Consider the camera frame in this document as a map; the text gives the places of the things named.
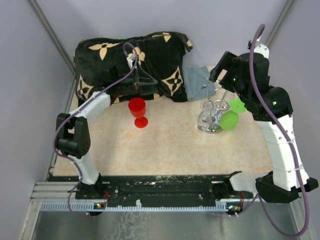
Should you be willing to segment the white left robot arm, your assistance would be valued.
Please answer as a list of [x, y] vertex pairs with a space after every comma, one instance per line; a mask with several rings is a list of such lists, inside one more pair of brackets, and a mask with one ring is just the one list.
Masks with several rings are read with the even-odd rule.
[[78, 108], [69, 113], [61, 113], [56, 118], [53, 149], [57, 155], [72, 161], [79, 171], [80, 182], [87, 185], [87, 194], [95, 199], [103, 195], [104, 186], [97, 182], [100, 174], [89, 154], [89, 125], [119, 96], [137, 97], [157, 92], [158, 81], [140, 66], [131, 67], [119, 80], [116, 77], [116, 67], [112, 67], [111, 79], [114, 83], [94, 91]]

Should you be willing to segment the green wine glass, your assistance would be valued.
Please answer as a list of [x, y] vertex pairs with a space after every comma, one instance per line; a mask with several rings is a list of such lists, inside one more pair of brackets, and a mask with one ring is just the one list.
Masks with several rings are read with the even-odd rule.
[[239, 99], [234, 98], [229, 103], [229, 110], [225, 112], [220, 121], [220, 127], [225, 131], [232, 131], [239, 123], [240, 114], [246, 112], [245, 104]]

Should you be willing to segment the red wine glass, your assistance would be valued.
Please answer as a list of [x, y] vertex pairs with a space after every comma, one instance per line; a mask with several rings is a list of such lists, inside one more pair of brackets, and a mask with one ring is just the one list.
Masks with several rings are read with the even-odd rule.
[[128, 103], [128, 108], [133, 117], [135, 117], [134, 125], [137, 128], [145, 128], [148, 125], [148, 119], [145, 117], [147, 105], [144, 99], [135, 97]]

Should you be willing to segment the clear wine glass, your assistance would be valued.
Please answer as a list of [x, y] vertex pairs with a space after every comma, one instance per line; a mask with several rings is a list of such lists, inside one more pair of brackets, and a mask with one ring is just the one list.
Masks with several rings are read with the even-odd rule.
[[222, 131], [220, 126], [220, 119], [222, 113], [215, 108], [215, 105], [209, 101], [201, 105], [202, 112], [197, 118], [197, 127], [199, 130], [215, 134]]

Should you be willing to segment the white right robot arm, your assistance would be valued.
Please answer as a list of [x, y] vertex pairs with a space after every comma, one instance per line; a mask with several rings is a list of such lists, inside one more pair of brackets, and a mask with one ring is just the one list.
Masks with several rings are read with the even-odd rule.
[[252, 114], [266, 142], [272, 170], [255, 179], [254, 190], [268, 203], [286, 204], [301, 192], [318, 188], [301, 161], [293, 129], [293, 107], [288, 92], [270, 85], [269, 49], [250, 47], [249, 53], [235, 55], [225, 51], [210, 71], [209, 80], [219, 81], [224, 90], [235, 93]]

